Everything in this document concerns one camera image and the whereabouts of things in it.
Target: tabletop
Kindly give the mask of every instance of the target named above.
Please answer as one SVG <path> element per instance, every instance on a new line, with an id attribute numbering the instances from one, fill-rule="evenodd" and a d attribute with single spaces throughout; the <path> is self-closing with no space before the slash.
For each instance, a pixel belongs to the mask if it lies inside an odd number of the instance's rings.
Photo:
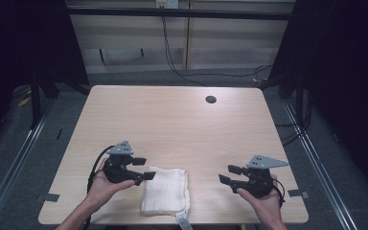
<path id="1" fill-rule="evenodd" d="M 207 102 L 209 96 L 214 103 Z M 128 166 L 131 171 L 146 172 L 149 166 L 187 170 L 192 224 L 259 222 L 250 204 L 219 182 L 219 174 L 247 180 L 227 166 L 244 167 L 258 154 L 287 161 L 260 89 L 98 85 L 88 96 L 50 189 L 59 198 L 44 203 L 39 221 L 61 223 L 85 198 L 98 155 L 122 141 L 129 141 L 134 157 L 148 159 L 145 166 Z M 270 171 L 286 189 L 284 222 L 307 221 L 302 197 L 287 193 L 298 189 L 291 167 Z M 175 217 L 141 213 L 145 183 L 118 192 L 91 222 L 176 224 Z"/>

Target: electrical outlet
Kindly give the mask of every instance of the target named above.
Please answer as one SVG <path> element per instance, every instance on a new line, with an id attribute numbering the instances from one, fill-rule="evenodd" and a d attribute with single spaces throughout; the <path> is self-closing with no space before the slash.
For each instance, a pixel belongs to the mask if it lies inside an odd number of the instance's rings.
<path id="1" fill-rule="evenodd" d="M 167 0 L 168 9 L 178 9 L 178 0 Z"/>
<path id="2" fill-rule="evenodd" d="M 166 9 L 167 1 L 166 0 L 156 0 L 156 8 L 157 9 Z"/>

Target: hand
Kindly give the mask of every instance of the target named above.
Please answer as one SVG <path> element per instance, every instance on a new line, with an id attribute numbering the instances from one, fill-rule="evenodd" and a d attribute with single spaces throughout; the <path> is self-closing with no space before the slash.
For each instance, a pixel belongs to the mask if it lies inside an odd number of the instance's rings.
<path id="1" fill-rule="evenodd" d="M 272 174 L 273 185 L 277 187 L 277 176 Z M 276 190 L 271 190 L 270 194 L 256 198 L 245 189 L 237 189 L 238 194 L 249 202 L 256 212 L 259 220 L 267 229 L 286 229 L 280 212 L 279 194 Z"/>
<path id="2" fill-rule="evenodd" d="M 101 163 L 98 172 L 94 177 L 91 189 L 84 201 L 79 204 L 76 209 L 64 220 L 64 222 L 57 228 L 57 230 L 71 230 L 81 229 L 85 220 L 93 213 L 100 210 L 112 196 L 123 189 L 130 188 L 135 184 L 133 180 L 126 180 L 124 182 L 113 184 L 106 179 L 104 172 L 105 160 Z"/>

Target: folded cloth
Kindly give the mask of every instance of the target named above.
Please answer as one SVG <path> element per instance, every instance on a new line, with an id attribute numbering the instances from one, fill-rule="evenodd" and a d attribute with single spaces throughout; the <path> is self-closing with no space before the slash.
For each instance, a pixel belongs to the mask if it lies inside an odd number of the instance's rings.
<path id="1" fill-rule="evenodd" d="M 190 193 L 187 171 L 181 169 L 163 170 L 150 166 L 156 172 L 153 180 L 146 181 L 142 200 L 142 212 L 147 215 L 170 215 L 188 213 Z"/>

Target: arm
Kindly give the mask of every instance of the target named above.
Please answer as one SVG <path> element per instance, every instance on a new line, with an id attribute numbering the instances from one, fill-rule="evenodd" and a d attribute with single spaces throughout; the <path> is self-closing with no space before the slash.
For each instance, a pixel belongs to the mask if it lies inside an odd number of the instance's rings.
<path id="1" fill-rule="evenodd" d="M 104 161 L 100 165 L 100 170 L 104 166 Z M 100 171 L 94 177 L 92 187 L 86 198 L 76 209 L 64 220 L 57 230 L 81 229 L 86 219 L 112 198 L 112 196 L 123 189 L 134 185 L 133 180 L 127 180 L 118 184 L 113 184 L 106 179 L 104 172 Z"/>
<path id="2" fill-rule="evenodd" d="M 273 184 L 277 187 L 277 181 L 273 180 Z M 237 189 L 237 192 L 242 198 L 252 205 L 259 220 L 267 229 L 286 229 L 280 212 L 279 194 L 276 190 L 271 190 L 269 195 L 259 199 L 244 189 Z"/>

